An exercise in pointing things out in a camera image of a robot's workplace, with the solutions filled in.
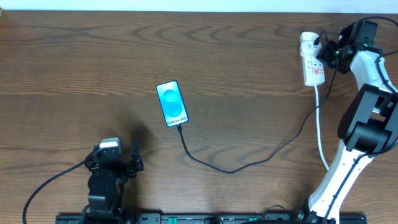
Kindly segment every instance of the power strip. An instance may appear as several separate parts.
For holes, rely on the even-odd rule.
[[[325,82],[325,71],[323,64],[316,56],[322,48],[321,43],[314,45],[318,34],[303,32],[300,35],[300,55],[303,60],[304,84],[306,86],[321,85]]]

